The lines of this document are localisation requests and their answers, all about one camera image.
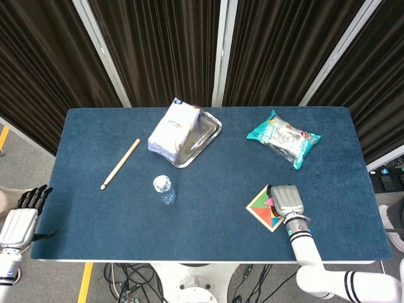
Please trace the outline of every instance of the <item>white pole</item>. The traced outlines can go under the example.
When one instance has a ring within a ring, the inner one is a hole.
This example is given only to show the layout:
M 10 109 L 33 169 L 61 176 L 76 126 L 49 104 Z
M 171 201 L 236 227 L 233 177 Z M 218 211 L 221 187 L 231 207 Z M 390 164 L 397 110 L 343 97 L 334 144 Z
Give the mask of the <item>white pole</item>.
M 123 107 L 132 107 L 88 0 L 71 0 Z
M 238 0 L 222 0 L 220 2 L 212 107 L 221 107 L 223 104 L 237 4 Z
M 378 158 L 377 160 L 366 165 L 367 171 L 371 172 L 372 170 L 374 170 L 374 169 L 382 166 L 383 164 L 386 164 L 402 155 L 404 155 L 404 145 L 401 145 L 400 147 L 396 148 L 395 150 L 392 150 L 391 152 L 385 154 L 384 156 L 382 156 L 382 157 Z
M 373 12 L 379 6 L 382 0 L 365 0 L 363 5 L 358 10 L 358 13 L 353 18 L 352 22 L 349 24 L 347 30 L 342 35 L 340 41 L 335 46 L 334 50 L 331 52 L 324 66 L 320 69 L 313 83 L 309 87 L 308 91 L 304 95 L 302 101 L 300 101 L 299 106 L 306 106 L 311 97 L 318 90 L 320 85 L 326 79 L 330 71 L 334 68 L 335 64 L 342 57 L 343 53 L 347 50 L 348 46 L 352 43 L 354 38 L 360 32 L 362 27 L 366 24 L 368 19 L 372 16 Z

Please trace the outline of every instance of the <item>person's leg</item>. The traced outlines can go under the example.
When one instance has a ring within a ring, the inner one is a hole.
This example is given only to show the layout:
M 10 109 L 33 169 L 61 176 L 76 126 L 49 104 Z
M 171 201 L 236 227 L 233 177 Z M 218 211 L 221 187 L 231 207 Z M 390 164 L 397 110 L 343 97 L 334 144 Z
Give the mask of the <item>person's leg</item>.
M 11 189 L 0 186 L 0 217 L 6 216 L 26 191 L 29 189 Z

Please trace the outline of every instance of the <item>plastic water bottle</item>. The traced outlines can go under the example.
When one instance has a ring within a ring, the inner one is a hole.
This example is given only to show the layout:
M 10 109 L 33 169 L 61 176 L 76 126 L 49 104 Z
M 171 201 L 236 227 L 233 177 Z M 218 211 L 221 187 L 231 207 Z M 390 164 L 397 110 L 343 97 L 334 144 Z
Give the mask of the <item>plastic water bottle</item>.
M 164 204 L 170 205 L 174 203 L 175 191 L 171 186 L 170 178 L 168 178 L 166 175 L 160 175 L 154 179 L 153 185 Z

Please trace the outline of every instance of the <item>plastic packaging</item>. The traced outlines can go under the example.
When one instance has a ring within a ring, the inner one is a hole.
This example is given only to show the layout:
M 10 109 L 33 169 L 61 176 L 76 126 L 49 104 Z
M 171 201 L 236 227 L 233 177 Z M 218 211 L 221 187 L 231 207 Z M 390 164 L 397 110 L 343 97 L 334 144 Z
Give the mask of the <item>plastic packaging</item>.
M 199 108 L 177 98 L 148 138 L 148 149 L 174 163 L 199 116 Z
M 320 138 L 318 134 L 295 129 L 280 119 L 275 110 L 272 110 L 269 118 L 247 136 L 247 139 L 258 140 L 270 146 L 275 153 L 292 162 L 296 170 L 300 169 L 304 157 Z
M 171 185 L 170 178 L 166 175 L 160 175 L 153 181 L 153 186 L 161 202 L 170 205 L 175 201 L 175 191 Z

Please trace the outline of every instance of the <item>robotic finger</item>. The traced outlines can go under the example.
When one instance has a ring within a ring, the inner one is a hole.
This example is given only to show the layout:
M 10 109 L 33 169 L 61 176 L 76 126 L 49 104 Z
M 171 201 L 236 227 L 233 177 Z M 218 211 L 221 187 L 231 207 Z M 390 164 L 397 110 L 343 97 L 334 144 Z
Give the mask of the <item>robotic finger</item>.
M 45 190 L 40 195 L 39 200 L 34 205 L 32 205 L 33 208 L 38 210 L 38 216 L 40 216 L 40 214 L 42 213 L 42 209 L 44 208 L 45 200 L 48 197 L 48 195 L 51 193 L 52 190 L 53 190 L 53 187 L 50 187 L 47 190 Z
M 24 202 L 21 205 L 21 208 L 26 208 L 28 206 L 28 204 L 31 202 L 31 199 L 33 197 L 33 194 L 35 194 L 35 192 L 37 191 L 37 187 L 32 189 L 31 191 L 28 192 L 28 194 L 25 196 Z
M 35 194 L 33 194 L 30 204 L 28 204 L 28 206 L 27 206 L 28 208 L 33 208 L 37 204 L 38 199 L 40 198 L 42 192 L 45 190 L 46 187 L 47 187 L 46 184 L 42 185 L 40 188 L 38 188 L 35 191 Z
M 17 204 L 16 204 L 15 207 L 14 207 L 15 210 L 21 208 L 21 205 L 23 204 L 24 199 L 25 199 L 25 197 L 27 196 L 28 193 L 29 193 L 29 191 L 27 191 L 27 192 L 25 192 L 25 193 L 23 193 L 23 194 L 21 195 L 21 197 L 20 197 L 20 198 L 18 199 L 18 201 L 17 201 Z

